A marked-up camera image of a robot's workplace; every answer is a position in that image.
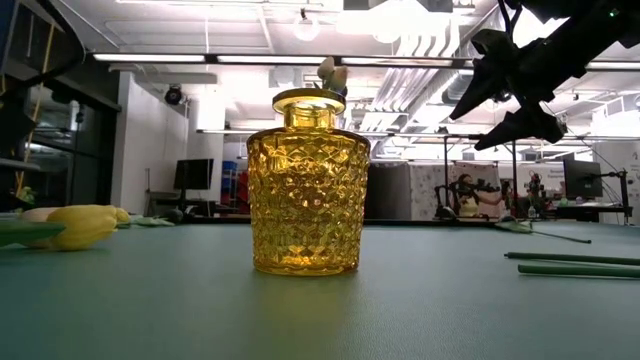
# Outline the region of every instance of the desk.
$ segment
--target desk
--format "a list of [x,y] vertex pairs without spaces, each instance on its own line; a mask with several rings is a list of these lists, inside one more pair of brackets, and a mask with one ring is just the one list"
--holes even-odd
[[[180,199],[154,199],[154,205],[161,206],[173,206],[178,207],[180,205]],[[216,202],[211,200],[195,200],[195,199],[187,199],[185,200],[186,206],[194,206],[196,207],[196,213],[202,216],[208,216],[213,214],[233,214],[238,210],[236,208],[231,208],[225,205],[216,205]]]
[[554,210],[559,219],[576,219],[578,221],[599,222],[600,213],[623,213],[622,206],[559,206]]
[[76,253],[0,249],[0,358],[637,359],[640,283],[518,275],[508,251],[640,257],[640,229],[368,227],[359,271],[262,274],[248,225],[120,230]]

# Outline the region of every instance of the wall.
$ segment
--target wall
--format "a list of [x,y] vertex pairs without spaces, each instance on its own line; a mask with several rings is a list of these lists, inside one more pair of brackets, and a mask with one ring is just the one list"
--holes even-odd
[[131,73],[120,74],[111,202],[142,214],[149,169],[151,191],[173,192],[176,162],[186,157],[188,121],[138,85]]
[[224,161],[233,161],[238,164],[238,170],[244,171],[249,168],[247,156],[247,144],[244,142],[224,143]]
[[[636,141],[600,142],[593,149],[593,161],[600,163],[602,173],[622,171],[623,169],[629,172],[627,179],[631,184],[627,185],[627,191],[629,193],[629,205],[633,207],[633,216],[629,221],[632,224],[640,224],[640,161],[638,160],[640,143]],[[605,191],[604,198],[600,200],[603,202],[618,202],[621,196],[620,179],[606,177],[602,180],[608,185],[605,186],[605,189],[609,190],[611,199]],[[622,224],[623,221],[622,214],[600,214],[600,222]]]
[[190,102],[187,159],[213,159],[209,190],[189,190],[187,197],[220,201],[224,135],[198,133],[198,129],[224,129],[224,106],[216,93],[206,92]]

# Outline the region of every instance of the yellow glass jar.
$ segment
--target yellow glass jar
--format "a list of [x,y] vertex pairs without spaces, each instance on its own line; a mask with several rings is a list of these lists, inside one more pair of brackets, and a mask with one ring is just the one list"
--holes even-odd
[[247,140],[253,263],[283,275],[354,270],[369,167],[369,141],[335,129],[341,95],[293,89],[273,99],[284,128]]

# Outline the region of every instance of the ceiling light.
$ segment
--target ceiling light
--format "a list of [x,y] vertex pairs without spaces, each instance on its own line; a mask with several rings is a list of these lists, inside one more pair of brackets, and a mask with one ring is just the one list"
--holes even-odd
[[387,137],[387,136],[393,136],[393,133],[374,132],[374,131],[357,132],[356,134],[358,134],[360,136],[364,136],[364,137]]
[[201,134],[223,134],[223,135],[251,135],[255,134],[260,130],[207,130],[207,129],[198,129],[197,133]]
[[638,71],[640,61],[592,61],[587,71]]
[[343,57],[343,65],[371,67],[409,67],[432,69],[473,69],[471,60],[447,58],[395,58],[383,56]]
[[126,63],[204,63],[204,55],[178,54],[93,54],[94,59]]
[[546,38],[566,20],[550,19],[543,24],[531,11],[524,9],[518,19],[518,26],[513,29],[513,42],[523,47],[537,38]]
[[397,133],[394,134],[394,136],[398,136],[398,137],[415,137],[415,138],[426,138],[426,139],[440,139],[443,138],[445,136],[447,136],[446,134],[425,134],[425,133]]
[[476,11],[476,6],[471,0],[459,0],[453,3],[453,13],[458,15],[469,15]]
[[429,12],[416,0],[387,0],[367,11],[340,13],[336,31],[346,35],[374,35],[388,41],[403,35],[439,33],[451,18],[451,14]]
[[[264,0],[116,0],[118,4],[145,4],[145,5],[174,5],[174,6],[216,6],[216,5],[231,5],[231,6],[268,6],[268,7],[280,7],[280,8],[298,8],[299,3],[287,2],[287,1],[268,1]],[[326,10],[323,4],[305,4],[310,6],[314,10]]]
[[293,35],[302,41],[312,41],[318,34],[320,34],[318,19],[308,18],[304,8],[300,9],[300,16],[293,22]]
[[323,56],[218,55],[219,64],[320,65],[324,59]]

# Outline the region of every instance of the computer monitor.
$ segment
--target computer monitor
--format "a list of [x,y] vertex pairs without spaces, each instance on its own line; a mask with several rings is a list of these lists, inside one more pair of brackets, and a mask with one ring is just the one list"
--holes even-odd
[[602,197],[600,164],[588,161],[564,160],[564,186],[567,198]]
[[184,184],[189,190],[209,190],[212,172],[213,159],[178,160],[173,187],[182,189]]

